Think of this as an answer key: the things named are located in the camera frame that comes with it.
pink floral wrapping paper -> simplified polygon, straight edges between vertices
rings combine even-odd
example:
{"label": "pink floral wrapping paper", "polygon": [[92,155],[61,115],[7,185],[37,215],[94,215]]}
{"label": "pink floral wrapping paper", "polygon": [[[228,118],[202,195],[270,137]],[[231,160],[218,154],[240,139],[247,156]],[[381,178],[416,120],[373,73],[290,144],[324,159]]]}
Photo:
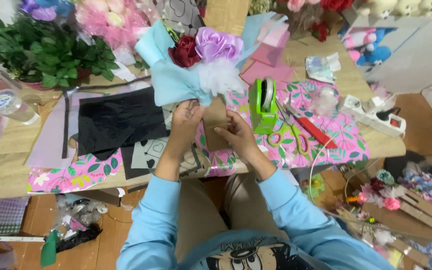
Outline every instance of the pink floral wrapping paper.
{"label": "pink floral wrapping paper", "polygon": [[[299,82],[292,82],[287,85],[286,89],[278,89],[276,98],[285,106],[291,95],[291,106],[303,115],[306,115],[318,128],[325,132],[327,136],[330,138],[335,136],[333,140],[339,148],[324,149],[318,154],[322,145],[291,117],[291,122],[296,124],[298,129],[304,132],[308,137],[310,147],[309,159],[297,152],[296,141],[291,131],[284,134],[282,144],[276,147],[270,146],[267,143],[268,135],[255,134],[256,143],[268,149],[269,159],[281,169],[311,167],[315,158],[315,165],[349,163],[352,161],[369,159],[368,146],[356,123],[352,123],[354,121],[352,117],[339,113],[336,108],[333,109],[331,116],[321,116],[319,118],[308,110],[312,97],[318,95],[322,87],[331,87],[331,85],[313,80],[304,81],[302,83],[304,87],[302,87]],[[339,97],[339,91],[336,86],[333,85],[332,87]],[[244,94],[232,92],[229,96],[231,100],[226,101],[226,107],[239,112],[251,126],[248,89],[244,91]],[[282,124],[283,118],[281,114],[279,114],[279,119],[275,125],[274,131],[278,131]],[[212,164],[207,175],[208,177],[231,175],[235,172],[234,164],[236,163],[236,157],[231,148],[208,152],[202,123],[197,128],[195,139]]]}
{"label": "pink floral wrapping paper", "polygon": [[27,192],[68,193],[85,190],[104,181],[106,176],[115,175],[122,162],[120,149],[105,161],[97,159],[93,154],[79,156],[66,169],[32,173],[28,179]]}

red box cutter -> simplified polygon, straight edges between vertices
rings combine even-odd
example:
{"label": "red box cutter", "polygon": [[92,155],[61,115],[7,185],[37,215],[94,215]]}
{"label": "red box cutter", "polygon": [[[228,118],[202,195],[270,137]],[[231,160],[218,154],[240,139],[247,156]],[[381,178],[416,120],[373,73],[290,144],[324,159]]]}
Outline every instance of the red box cutter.
{"label": "red box cutter", "polygon": [[[291,113],[296,121],[301,124],[301,126],[306,129],[311,136],[313,136],[321,145],[325,145],[329,141],[329,137],[326,136],[319,128],[313,124],[309,118],[304,117],[302,114],[300,114],[297,110],[295,110],[293,107],[291,107],[291,95],[289,97],[289,101],[286,104],[286,111]],[[326,145],[327,149],[337,149],[338,146],[333,142],[330,141],[329,144]]]}

sleeve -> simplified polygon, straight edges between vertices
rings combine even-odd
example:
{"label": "sleeve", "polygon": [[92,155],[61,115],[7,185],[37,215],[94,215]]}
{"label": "sleeve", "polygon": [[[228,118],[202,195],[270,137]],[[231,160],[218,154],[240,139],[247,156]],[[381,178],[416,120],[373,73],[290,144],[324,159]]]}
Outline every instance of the sleeve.
{"label": "sleeve", "polygon": [[132,211],[133,222],[116,261],[117,270],[169,270],[176,267],[174,248],[180,188],[179,181],[152,176],[144,196]]}
{"label": "sleeve", "polygon": [[335,270],[394,270],[379,253],[327,218],[280,169],[258,185],[278,228],[310,256]]}

tape roll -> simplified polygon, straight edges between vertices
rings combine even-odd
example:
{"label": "tape roll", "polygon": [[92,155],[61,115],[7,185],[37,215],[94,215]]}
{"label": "tape roll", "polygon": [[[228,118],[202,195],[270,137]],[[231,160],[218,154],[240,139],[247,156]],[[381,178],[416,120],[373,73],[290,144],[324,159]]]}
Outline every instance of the tape roll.
{"label": "tape roll", "polygon": [[271,101],[273,100],[274,83],[271,77],[265,77],[261,82],[261,109],[264,112],[271,110]]}

plastic water cup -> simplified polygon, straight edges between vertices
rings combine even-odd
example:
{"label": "plastic water cup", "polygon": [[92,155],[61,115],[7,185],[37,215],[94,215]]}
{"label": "plastic water cup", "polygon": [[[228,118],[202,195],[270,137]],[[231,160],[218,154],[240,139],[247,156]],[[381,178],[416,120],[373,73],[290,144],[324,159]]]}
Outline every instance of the plastic water cup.
{"label": "plastic water cup", "polygon": [[39,115],[23,101],[12,89],[0,90],[0,114],[10,119],[30,125]]}

